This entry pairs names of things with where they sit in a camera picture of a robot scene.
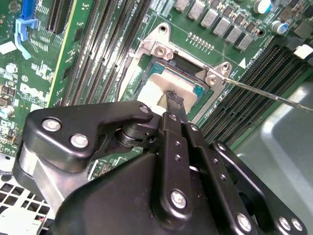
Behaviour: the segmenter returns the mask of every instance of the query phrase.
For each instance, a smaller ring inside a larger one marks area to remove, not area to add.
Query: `gray metal panel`
[[[313,107],[313,79],[289,99]],[[235,152],[313,234],[313,116],[280,105]]]

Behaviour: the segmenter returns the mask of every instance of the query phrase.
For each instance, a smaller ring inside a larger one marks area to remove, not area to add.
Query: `chip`
[[[278,16],[281,21],[287,21],[292,17],[292,8],[287,6]]]

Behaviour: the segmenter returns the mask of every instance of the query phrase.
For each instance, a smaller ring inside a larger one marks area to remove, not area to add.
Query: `electrolytic capacitor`
[[[287,29],[288,25],[286,23],[281,23],[280,21],[274,21],[271,26],[271,30],[277,34],[283,34]]]
[[[253,5],[253,9],[258,14],[268,13],[272,3],[270,0],[256,0]]]

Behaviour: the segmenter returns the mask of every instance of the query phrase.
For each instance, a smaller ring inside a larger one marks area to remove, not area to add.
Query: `white label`
[[[7,42],[5,44],[0,45],[0,53],[3,54],[3,55],[6,54],[6,53],[9,53],[11,51],[14,51],[16,49],[17,48],[16,48],[16,46],[14,45],[13,42]]]

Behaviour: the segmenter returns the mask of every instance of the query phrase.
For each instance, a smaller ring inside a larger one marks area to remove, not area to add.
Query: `white triangle marking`
[[[246,58],[244,58],[244,59],[240,62],[239,66],[240,66],[241,68],[243,68],[243,69],[246,69]]]

